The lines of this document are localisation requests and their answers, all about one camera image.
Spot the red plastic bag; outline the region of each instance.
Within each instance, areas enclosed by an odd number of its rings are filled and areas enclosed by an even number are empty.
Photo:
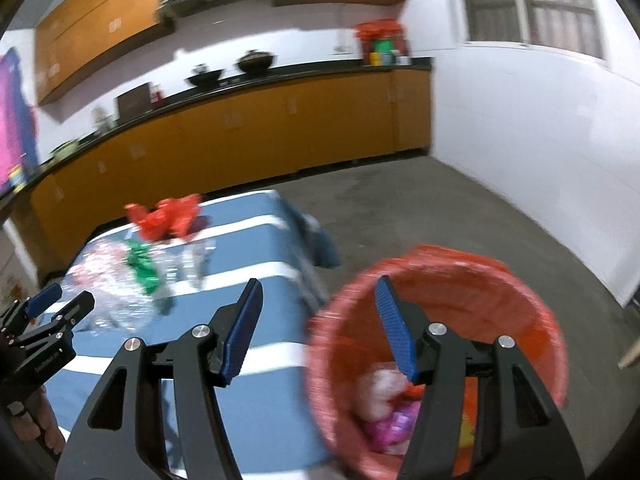
[[[200,213],[200,195],[192,194],[184,198],[166,198],[156,204],[156,210],[149,212],[140,204],[127,204],[124,209],[127,219],[140,229],[140,237],[147,242],[157,242],[169,237],[189,241],[193,238],[190,229]]]
[[[391,38],[396,33],[403,34],[404,27],[396,20],[387,18],[357,25],[355,37],[359,40],[382,40]]]
[[[568,365],[561,330],[551,311],[496,260],[434,246],[384,260],[360,273],[309,323],[306,389],[328,446],[351,468],[375,480],[396,480],[402,459],[372,452],[351,414],[354,384],[374,363],[393,360],[378,317],[374,287],[389,275],[398,295],[420,304],[464,338],[493,342],[511,335],[561,406]],[[477,380],[465,382],[463,412],[473,428]],[[470,467],[472,447],[461,447],[454,475]]]

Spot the kitchen counter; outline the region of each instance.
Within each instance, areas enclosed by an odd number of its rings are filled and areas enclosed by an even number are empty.
[[[70,156],[54,164],[49,164],[45,170],[40,170],[37,175],[31,178],[27,185],[18,193],[28,192],[33,186],[41,181],[45,176],[54,173],[66,164],[78,158],[83,153],[94,149],[100,143],[110,137],[119,135],[130,128],[137,126],[145,121],[157,118],[159,116],[169,114],[179,110],[182,107],[196,104],[201,101],[222,98],[234,92],[244,91],[251,88],[260,88],[261,86],[281,83],[285,81],[293,81],[300,78],[313,77],[319,75],[337,75],[348,73],[375,73],[390,72],[391,70],[431,70],[431,57],[413,58],[413,64],[406,66],[363,66],[359,59],[337,60],[337,61],[319,61],[315,63],[301,63],[296,65],[287,65],[271,68],[264,76],[248,77],[245,75],[236,75],[233,77],[222,78],[218,81],[219,85],[208,91],[198,88],[191,88],[183,92],[168,96],[164,99],[164,106],[146,113],[132,121],[119,124],[108,134],[97,137],[90,142],[82,143],[78,149]],[[0,210],[10,206],[12,191],[6,192],[0,197]]]
[[[168,96],[0,198],[43,279],[86,238],[168,196],[206,193],[430,143],[431,58],[408,66],[336,60],[224,78]]]

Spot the concrete floor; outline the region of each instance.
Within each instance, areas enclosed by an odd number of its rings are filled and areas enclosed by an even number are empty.
[[[428,156],[379,162],[270,186],[320,221],[343,267],[323,270],[335,292],[378,260],[417,244],[485,254],[508,264],[554,311],[568,347],[563,415],[587,473],[609,452],[640,404],[640,367],[618,370],[640,336],[578,259],[528,217]]]

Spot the red trash bin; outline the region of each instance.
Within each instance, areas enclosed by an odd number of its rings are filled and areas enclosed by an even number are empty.
[[[512,336],[561,406],[567,357],[556,318],[529,287],[497,260],[436,246],[419,246],[383,260],[345,285],[310,323],[306,388],[312,412],[330,449],[374,480],[395,480],[402,457],[369,450],[352,413],[355,381],[373,363],[393,361],[374,302],[374,286],[389,275],[398,295],[420,304],[432,322],[461,337],[491,343]],[[467,380],[465,415],[475,424],[474,380]],[[460,449],[454,475],[470,466],[471,448]]]

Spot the black countertop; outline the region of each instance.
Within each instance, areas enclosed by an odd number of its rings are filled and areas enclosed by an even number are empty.
[[[431,68],[431,57],[415,57],[412,59],[411,65],[393,66],[364,66],[362,64],[362,60],[359,59],[319,61],[315,63],[301,63],[296,65],[271,68],[265,75],[258,77],[237,75],[224,78],[218,82],[219,84],[217,87],[207,91],[203,91],[199,88],[191,88],[166,97],[164,99],[164,105],[161,108],[146,113],[138,118],[135,118],[132,121],[128,121],[127,123],[119,124],[108,134],[105,134],[101,137],[97,137],[95,134],[91,134],[90,136],[85,137],[81,140],[80,146],[72,155],[69,155],[61,162],[50,164],[45,169],[43,169],[43,167],[41,166],[40,170],[37,171],[37,174],[33,175],[29,179],[26,186],[23,187],[18,193],[14,194],[13,191],[10,190],[9,192],[6,192],[4,195],[0,196],[0,209],[4,210],[12,202],[12,199],[15,196],[33,189],[33,187],[36,186],[36,184],[39,183],[48,174],[54,173],[63,166],[66,166],[68,163],[75,160],[83,153],[92,150],[105,140],[119,135],[134,126],[137,126],[138,124],[145,123],[165,114],[176,112],[180,108],[196,104],[200,101],[222,98],[234,92],[313,76],[338,75],[348,73],[390,72],[391,70],[431,70]]]

